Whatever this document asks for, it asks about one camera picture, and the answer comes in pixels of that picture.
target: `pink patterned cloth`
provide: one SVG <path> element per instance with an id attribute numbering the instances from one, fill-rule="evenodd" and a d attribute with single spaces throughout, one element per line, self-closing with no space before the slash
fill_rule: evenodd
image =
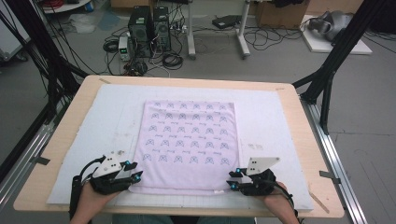
<path id="1" fill-rule="evenodd" d="M 238 158 L 233 103 L 147 101 L 134 155 L 144 173 L 130 191 L 214 194 Z"/>

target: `computer tower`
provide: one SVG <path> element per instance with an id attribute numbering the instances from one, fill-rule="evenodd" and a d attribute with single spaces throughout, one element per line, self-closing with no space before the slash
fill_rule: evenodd
<path id="1" fill-rule="evenodd" d="M 171 34 L 169 32 L 168 7 L 155 7 L 153 9 L 155 35 L 158 36 L 157 48 L 163 51 L 171 50 Z"/>
<path id="2" fill-rule="evenodd" d="M 155 43 L 153 43 L 154 46 L 151 46 L 151 41 L 155 35 L 149 6 L 136 6 L 132 8 L 128 29 L 131 34 L 135 57 L 151 57 L 151 49 L 155 49 Z"/>

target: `gray floor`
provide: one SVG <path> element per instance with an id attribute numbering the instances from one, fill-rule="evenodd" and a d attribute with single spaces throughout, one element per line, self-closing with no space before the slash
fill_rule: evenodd
<path id="1" fill-rule="evenodd" d="M 108 11 L 96 10 L 100 27 L 92 34 L 70 33 L 71 47 L 95 72 L 106 70 L 104 39 L 124 27 L 127 20 L 114 20 Z M 210 26 L 212 18 L 197 19 L 195 24 Z M 248 21 L 254 25 L 252 18 Z M 281 44 L 258 51 L 249 46 L 251 56 L 242 60 L 233 34 L 197 33 L 197 58 L 188 59 L 187 49 L 182 68 L 170 71 L 174 78 L 224 79 L 292 83 L 315 72 L 327 53 L 312 53 L 302 38 L 284 39 Z M 374 38 L 390 49 L 396 42 Z M 338 70 L 332 88 L 329 130 L 351 185 L 359 199 L 368 223 L 392 223 L 396 220 L 396 57 L 393 52 L 363 38 L 373 54 L 350 55 Z M 111 70 L 119 73 L 121 62 L 116 56 Z M 81 68 L 90 72 L 83 65 Z M 168 77 L 162 69 L 153 69 L 148 77 Z M 47 101 L 46 93 L 32 61 L 11 62 L 0 67 L 0 162 L 15 146 Z M 306 87 L 297 91 L 304 92 Z M 12 208 L 18 190 L 3 204 L 2 223 L 67 223 L 66 213 L 26 213 Z M 101 215 L 95 223 L 109 223 Z M 259 223 L 276 223 L 259 218 Z M 304 223 L 349 223 L 341 219 L 309 218 Z"/>

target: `white desk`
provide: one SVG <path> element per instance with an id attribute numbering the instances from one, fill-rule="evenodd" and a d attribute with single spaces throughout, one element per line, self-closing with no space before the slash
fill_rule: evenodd
<path id="1" fill-rule="evenodd" d="M 300 158 L 304 176 L 314 210 L 300 213 L 300 217 L 342 217 L 343 206 L 329 178 L 319 176 L 319 171 L 327 171 L 317 141 L 309 126 L 295 89 L 290 84 L 259 83 L 220 80 L 198 80 L 179 78 L 150 77 L 106 77 L 89 76 L 81 85 L 72 104 L 68 107 L 56 132 L 49 141 L 42 157 L 50 159 L 47 165 L 38 164 L 23 186 L 14 208 L 19 211 L 67 211 L 67 205 L 48 204 L 47 199 L 57 178 L 67 150 L 71 147 L 82 121 L 91 108 L 99 88 L 104 84 L 173 86 L 194 88 L 221 88 L 236 90 L 276 91 L 284 108 L 285 117 L 290 127 L 290 134 Z M 164 214 L 188 216 L 235 216 L 235 217 L 270 217 L 264 208 L 192 208 L 160 206 L 108 206 L 105 212 L 134 214 Z"/>

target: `black cable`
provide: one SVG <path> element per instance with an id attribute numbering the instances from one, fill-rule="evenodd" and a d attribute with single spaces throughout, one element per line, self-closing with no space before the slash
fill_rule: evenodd
<path id="1" fill-rule="evenodd" d="M 363 35 L 363 37 L 365 37 L 366 39 L 368 39 L 368 40 L 374 42 L 375 44 L 379 45 L 380 47 L 382 47 L 382 48 L 384 48 L 384 49 L 387 49 L 387 50 L 389 50 L 389 51 L 392 52 L 392 53 L 396 53 L 395 50 L 390 49 L 390 48 L 388 48 L 388 47 L 386 47 L 386 46 L 384 46 L 384 45 L 382 45 L 382 44 L 376 42 L 375 40 L 373 40 L 373 39 L 370 38 L 369 36 L 370 36 L 370 37 L 379 37 L 379 38 L 381 38 L 381 39 L 383 39 L 383 40 L 387 40 L 387 41 L 396 41 L 396 35 L 385 34 L 385 33 L 377 33 L 377 32 L 372 32 L 372 31 L 366 31 L 366 32 L 364 33 L 364 35 Z"/>
<path id="2" fill-rule="evenodd" d="M 181 68 L 183 66 L 183 61 L 183 58 L 176 53 L 165 53 L 163 55 L 163 67 L 169 70 Z"/>
<path id="3" fill-rule="evenodd" d="M 301 36 L 303 35 L 303 32 L 301 30 L 290 32 L 284 26 L 281 26 L 278 29 L 272 28 L 270 26 L 247 28 L 251 30 L 244 33 L 244 38 L 247 43 L 249 43 L 255 50 L 266 50 L 274 45 L 280 44 L 283 39 L 298 39 L 301 38 Z M 286 34 L 282 35 L 279 30 L 286 32 Z M 247 39 L 247 36 L 250 35 L 254 36 L 253 41 Z M 263 42 L 258 43 L 259 37 L 263 37 Z"/>

